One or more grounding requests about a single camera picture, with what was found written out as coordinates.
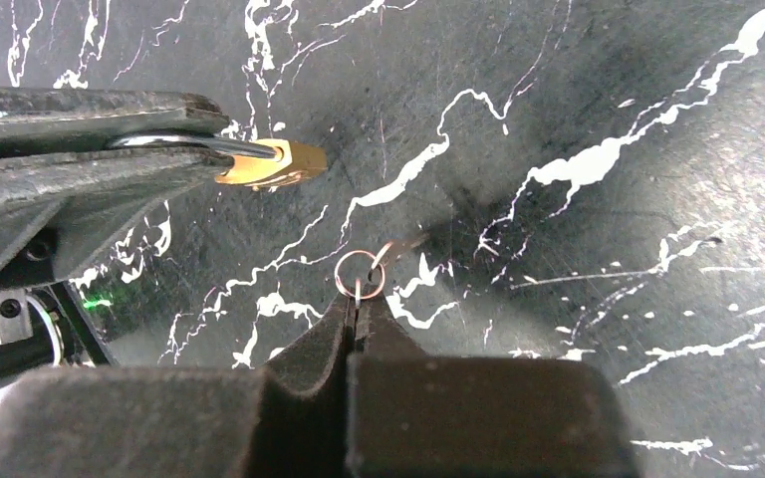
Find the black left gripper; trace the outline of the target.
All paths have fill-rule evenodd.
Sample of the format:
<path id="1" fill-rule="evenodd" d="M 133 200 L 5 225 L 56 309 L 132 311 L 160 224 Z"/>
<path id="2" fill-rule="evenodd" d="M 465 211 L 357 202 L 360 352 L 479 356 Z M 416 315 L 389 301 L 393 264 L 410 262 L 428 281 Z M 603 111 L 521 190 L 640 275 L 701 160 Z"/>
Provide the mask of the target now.
<path id="1" fill-rule="evenodd" d="M 0 386 L 44 364 L 115 363 L 88 314 L 97 302 L 60 281 L 139 216 L 232 164 L 191 146 L 0 159 Z"/>

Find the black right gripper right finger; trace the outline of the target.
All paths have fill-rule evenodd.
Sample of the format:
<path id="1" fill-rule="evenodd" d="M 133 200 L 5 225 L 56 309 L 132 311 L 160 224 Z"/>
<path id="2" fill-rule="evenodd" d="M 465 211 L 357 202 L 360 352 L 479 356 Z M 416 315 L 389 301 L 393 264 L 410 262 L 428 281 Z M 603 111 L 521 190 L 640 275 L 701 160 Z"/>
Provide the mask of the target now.
<path id="1" fill-rule="evenodd" d="M 353 477 L 637 477 L 631 427 L 594 367 L 433 356 L 382 299 L 350 305 Z"/>

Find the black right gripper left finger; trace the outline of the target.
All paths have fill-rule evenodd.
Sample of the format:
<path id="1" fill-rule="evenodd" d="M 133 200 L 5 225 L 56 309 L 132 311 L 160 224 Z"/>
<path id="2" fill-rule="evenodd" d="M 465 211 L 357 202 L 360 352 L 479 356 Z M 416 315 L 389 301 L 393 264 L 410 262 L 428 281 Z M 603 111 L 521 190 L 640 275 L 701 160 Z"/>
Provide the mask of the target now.
<path id="1" fill-rule="evenodd" d="M 254 369 L 39 368 L 0 402 L 0 477 L 339 477 L 353 306 Z"/>

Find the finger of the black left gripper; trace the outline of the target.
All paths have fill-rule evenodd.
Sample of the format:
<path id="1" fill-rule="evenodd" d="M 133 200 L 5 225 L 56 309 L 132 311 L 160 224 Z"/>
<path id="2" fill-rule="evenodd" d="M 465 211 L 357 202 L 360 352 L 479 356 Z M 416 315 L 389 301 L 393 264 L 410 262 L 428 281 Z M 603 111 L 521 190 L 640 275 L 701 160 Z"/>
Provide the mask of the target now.
<path id="1" fill-rule="evenodd" d="M 136 133 L 212 135 L 228 124 L 215 101 L 191 93 L 0 87 L 0 158 L 101 150 Z"/>

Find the small brass padlock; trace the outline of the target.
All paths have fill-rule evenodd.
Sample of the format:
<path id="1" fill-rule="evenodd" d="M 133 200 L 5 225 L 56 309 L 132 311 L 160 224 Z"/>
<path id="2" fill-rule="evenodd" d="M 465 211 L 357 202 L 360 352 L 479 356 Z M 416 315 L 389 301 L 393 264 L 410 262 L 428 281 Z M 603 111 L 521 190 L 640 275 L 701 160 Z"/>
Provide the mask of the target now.
<path id="1" fill-rule="evenodd" d="M 287 139 L 264 138 L 252 141 L 220 135 L 155 131 L 120 136 L 108 147 L 195 146 L 232 159 L 231 166 L 215 176 L 215 182 L 258 190 L 296 184 L 327 169 L 324 150 Z"/>

